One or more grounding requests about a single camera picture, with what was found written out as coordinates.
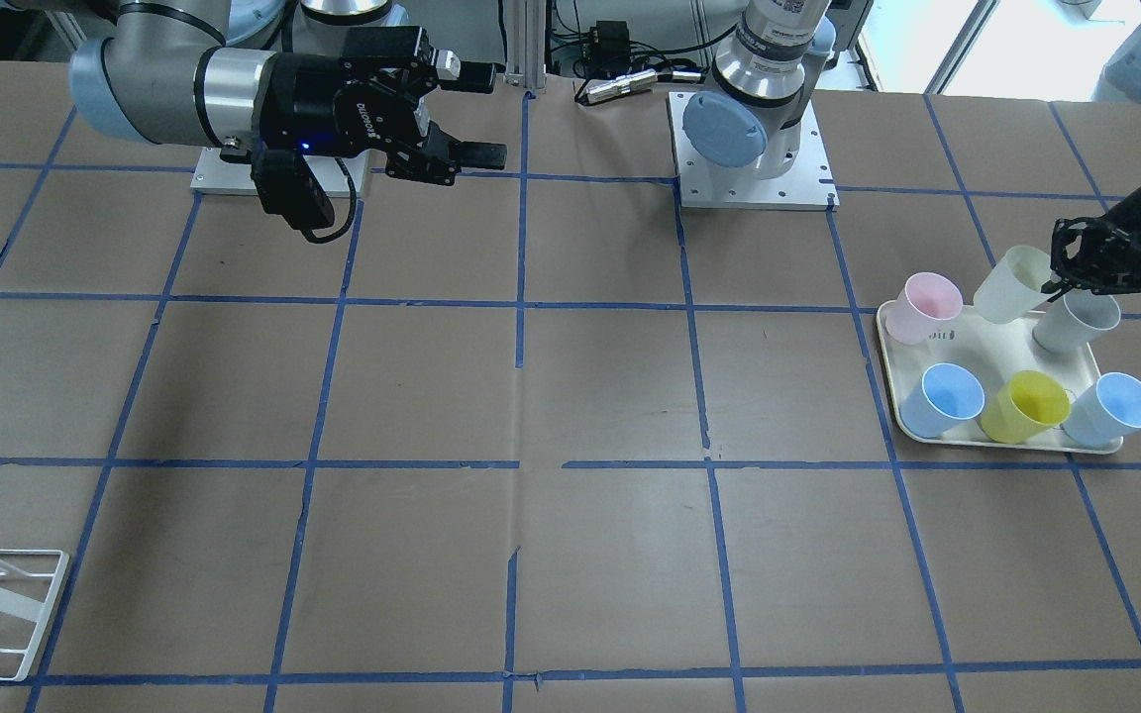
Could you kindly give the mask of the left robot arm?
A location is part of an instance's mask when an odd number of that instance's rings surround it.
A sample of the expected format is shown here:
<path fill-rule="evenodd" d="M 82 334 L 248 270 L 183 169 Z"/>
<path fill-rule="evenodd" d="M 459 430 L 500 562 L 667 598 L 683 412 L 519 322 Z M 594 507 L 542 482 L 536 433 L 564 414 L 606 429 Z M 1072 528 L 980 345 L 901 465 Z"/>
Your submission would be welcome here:
<path fill-rule="evenodd" d="M 815 86 L 815 37 L 825 1 L 751 1 L 717 44 L 697 94 L 671 108 L 688 206 L 779 209 L 767 197 L 794 167 Z M 1106 60 L 1104 86 L 1141 104 L 1141 23 Z M 1141 186 L 1099 217 L 1059 220 L 1033 293 L 1141 293 Z"/>

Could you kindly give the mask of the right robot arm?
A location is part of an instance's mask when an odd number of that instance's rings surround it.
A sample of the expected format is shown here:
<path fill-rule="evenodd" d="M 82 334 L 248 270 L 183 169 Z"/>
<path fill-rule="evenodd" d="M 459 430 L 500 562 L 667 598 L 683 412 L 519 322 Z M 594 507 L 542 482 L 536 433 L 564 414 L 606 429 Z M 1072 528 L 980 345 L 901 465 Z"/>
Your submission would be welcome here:
<path fill-rule="evenodd" d="M 113 37 L 68 60 L 68 89 L 96 131 L 208 149 L 273 188 L 331 197 L 379 151 L 398 179 L 450 185 L 501 170 L 503 144 L 463 141 L 430 118 L 435 91 L 489 94 L 495 67 L 434 47 L 394 1 L 91 1 Z"/>

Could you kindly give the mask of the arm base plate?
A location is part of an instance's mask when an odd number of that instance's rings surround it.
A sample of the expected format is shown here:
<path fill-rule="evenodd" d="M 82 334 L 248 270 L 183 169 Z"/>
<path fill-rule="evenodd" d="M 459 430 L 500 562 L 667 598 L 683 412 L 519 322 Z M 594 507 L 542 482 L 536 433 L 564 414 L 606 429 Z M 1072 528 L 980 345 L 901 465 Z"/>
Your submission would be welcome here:
<path fill-rule="evenodd" d="M 363 194 L 372 151 L 363 151 L 358 156 L 345 157 L 343 167 L 349 175 L 343 175 L 337 167 L 334 157 L 304 156 L 272 157 L 266 154 L 260 167 L 244 163 L 227 162 L 217 148 L 202 149 L 199 162 L 191 177 L 191 189 L 202 194 L 236 195 L 236 197 L 258 197 L 259 191 L 304 191 L 309 179 L 318 185 L 322 193 L 331 198 L 348 198 L 350 194 L 348 180 L 351 179 L 358 195 Z"/>
<path fill-rule="evenodd" d="M 815 110 L 770 130 L 776 110 L 725 94 L 669 95 L 680 203 L 685 208 L 827 211 L 841 203 Z"/>

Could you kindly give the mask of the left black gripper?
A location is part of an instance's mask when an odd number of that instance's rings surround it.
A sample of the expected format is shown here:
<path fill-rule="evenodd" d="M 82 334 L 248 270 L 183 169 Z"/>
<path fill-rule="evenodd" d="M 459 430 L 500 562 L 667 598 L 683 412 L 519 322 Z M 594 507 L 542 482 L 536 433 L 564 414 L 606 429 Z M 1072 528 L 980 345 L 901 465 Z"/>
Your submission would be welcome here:
<path fill-rule="evenodd" d="M 1141 188 L 1101 218 L 1060 218 L 1052 227 L 1051 278 L 1043 293 L 1141 293 Z"/>

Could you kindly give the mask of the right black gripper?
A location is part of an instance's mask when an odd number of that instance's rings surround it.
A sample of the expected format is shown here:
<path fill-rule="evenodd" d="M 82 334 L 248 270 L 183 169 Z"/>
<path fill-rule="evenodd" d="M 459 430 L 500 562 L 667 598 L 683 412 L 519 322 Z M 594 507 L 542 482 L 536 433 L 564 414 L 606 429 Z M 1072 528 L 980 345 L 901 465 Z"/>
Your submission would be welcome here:
<path fill-rule="evenodd" d="M 505 144 L 461 141 L 418 118 L 432 90 L 493 94 L 497 64 L 435 52 L 426 29 L 355 29 L 341 55 L 274 52 L 262 79 L 261 149 L 304 156 L 386 153 L 393 179 L 454 185 L 463 168 L 502 171 Z"/>

